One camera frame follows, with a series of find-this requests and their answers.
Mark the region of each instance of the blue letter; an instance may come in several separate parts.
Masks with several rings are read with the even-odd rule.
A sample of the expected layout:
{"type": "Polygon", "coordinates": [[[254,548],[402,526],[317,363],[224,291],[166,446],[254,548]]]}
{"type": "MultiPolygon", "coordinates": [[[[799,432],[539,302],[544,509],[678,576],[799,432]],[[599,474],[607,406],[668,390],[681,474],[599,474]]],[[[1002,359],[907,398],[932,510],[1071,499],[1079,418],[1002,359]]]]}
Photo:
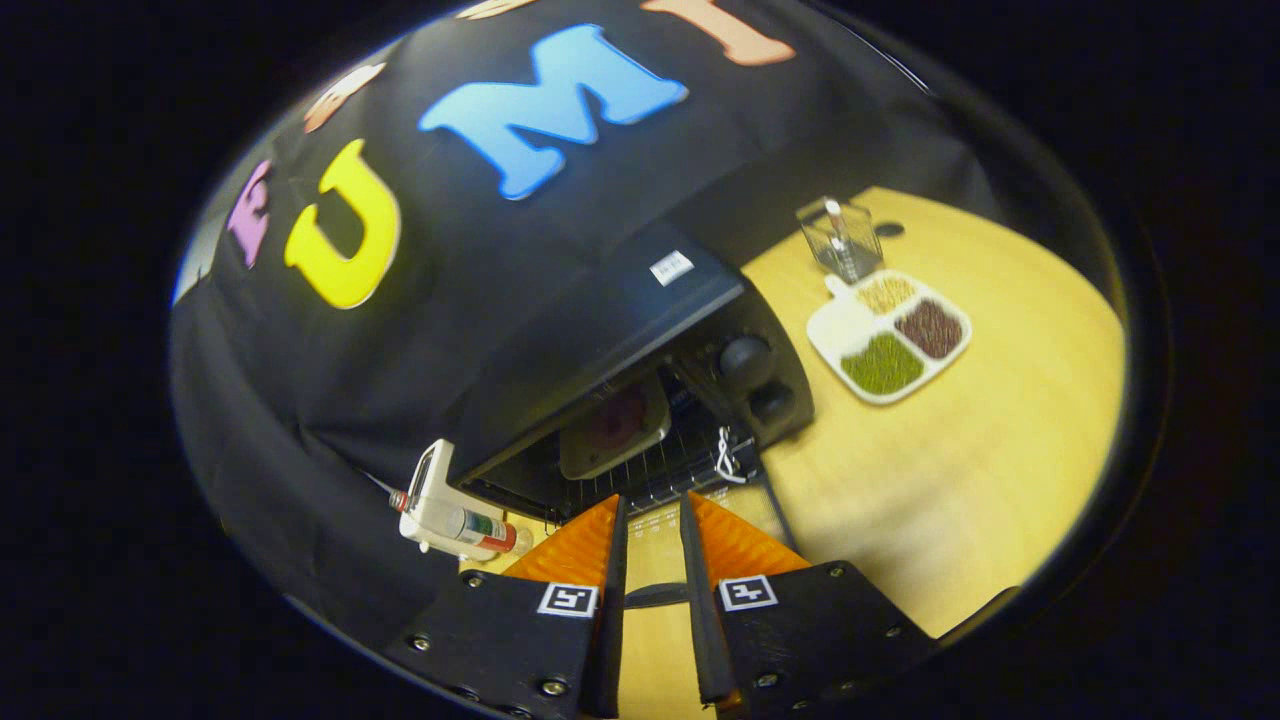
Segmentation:
{"type": "Polygon", "coordinates": [[[595,142],[595,124],[579,86],[603,104],[602,117],[628,126],[668,105],[689,90],[662,79],[627,58],[603,37],[598,26],[580,24],[539,40],[532,49],[538,85],[470,82],[442,97],[417,128],[447,127],[502,172],[502,196],[520,200],[564,167],[554,147],[530,147],[513,127],[595,142]]]}

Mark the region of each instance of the pink letter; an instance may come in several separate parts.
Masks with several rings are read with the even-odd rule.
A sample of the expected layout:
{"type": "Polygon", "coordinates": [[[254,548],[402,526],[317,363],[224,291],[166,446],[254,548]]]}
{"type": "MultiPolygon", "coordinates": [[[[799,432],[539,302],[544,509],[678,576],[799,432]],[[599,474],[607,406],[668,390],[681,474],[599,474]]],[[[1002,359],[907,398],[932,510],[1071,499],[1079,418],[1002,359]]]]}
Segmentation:
{"type": "Polygon", "coordinates": [[[771,65],[790,60],[796,51],[780,40],[760,35],[754,27],[717,8],[714,0],[649,0],[640,5],[654,13],[671,13],[698,27],[724,46],[724,56],[739,65],[771,65]]]}
{"type": "Polygon", "coordinates": [[[262,178],[271,169],[270,160],[262,160],[248,178],[248,184],[241,192],[232,217],[227,219],[227,229],[232,231],[236,240],[244,249],[244,265],[252,268],[257,260],[257,249],[262,245],[262,236],[266,234],[266,222],[270,215],[266,210],[266,183],[262,178]]]}

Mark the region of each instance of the toaster oven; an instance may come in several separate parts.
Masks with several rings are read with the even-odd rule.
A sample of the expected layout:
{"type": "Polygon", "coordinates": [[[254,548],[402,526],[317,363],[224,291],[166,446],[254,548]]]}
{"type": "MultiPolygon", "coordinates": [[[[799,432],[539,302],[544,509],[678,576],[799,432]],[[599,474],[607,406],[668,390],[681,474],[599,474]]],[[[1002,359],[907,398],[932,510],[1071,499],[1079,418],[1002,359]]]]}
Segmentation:
{"type": "Polygon", "coordinates": [[[634,515],[755,482],[759,451],[813,418],[760,293],[664,223],[621,242],[490,357],[447,482],[554,524],[614,493],[634,515]]]}

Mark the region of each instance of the black cloth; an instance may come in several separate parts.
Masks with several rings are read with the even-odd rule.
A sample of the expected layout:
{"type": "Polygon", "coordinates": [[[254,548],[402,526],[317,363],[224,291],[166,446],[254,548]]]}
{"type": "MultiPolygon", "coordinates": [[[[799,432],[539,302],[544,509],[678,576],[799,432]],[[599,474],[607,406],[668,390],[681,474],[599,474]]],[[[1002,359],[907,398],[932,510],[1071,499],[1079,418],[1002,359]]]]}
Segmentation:
{"type": "MultiPolygon", "coordinates": [[[[540,0],[404,36],[367,60],[387,68],[323,128],[302,132],[316,88],[247,151],[239,169],[273,163],[270,224],[253,268],[223,231],[209,274],[173,307],[179,428],[204,492],[244,552],[282,592],[358,642],[381,642],[451,571],[449,559],[424,559],[398,536],[385,493],[364,473],[403,488],[428,445],[466,442],[452,430],[494,348],[623,238],[664,219],[742,264],[794,229],[796,208],[870,184],[1001,220],[978,159],[909,74],[804,5],[718,4],[796,56],[740,67],[673,15],[540,0]],[[623,127],[603,122],[586,94],[598,141],[527,135],[559,147],[566,167],[521,201],[498,193],[497,170],[462,138],[417,129],[461,85],[535,82],[529,49],[580,23],[603,27],[689,97],[623,127]],[[376,292],[338,310],[282,258],[311,202],[334,245],[355,251],[358,219],[316,188],[355,138],[396,193],[402,232],[376,292]],[[352,629],[374,606],[380,623],[352,629]]],[[[219,201],[246,181],[247,172],[228,177],[219,201]]]]}

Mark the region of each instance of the orange gripper pad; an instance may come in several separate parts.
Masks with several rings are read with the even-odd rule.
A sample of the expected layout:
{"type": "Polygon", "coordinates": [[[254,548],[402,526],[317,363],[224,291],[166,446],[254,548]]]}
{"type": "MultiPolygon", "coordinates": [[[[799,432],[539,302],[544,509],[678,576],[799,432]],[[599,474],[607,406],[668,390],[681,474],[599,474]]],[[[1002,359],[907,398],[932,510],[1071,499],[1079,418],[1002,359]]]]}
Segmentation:
{"type": "Polygon", "coordinates": [[[813,566],[764,530],[705,497],[691,492],[689,500],[698,518],[707,577],[713,588],[724,578],[777,575],[813,566]]]}
{"type": "Polygon", "coordinates": [[[602,500],[526,552],[503,575],[603,589],[617,514],[617,495],[602,500]]]}

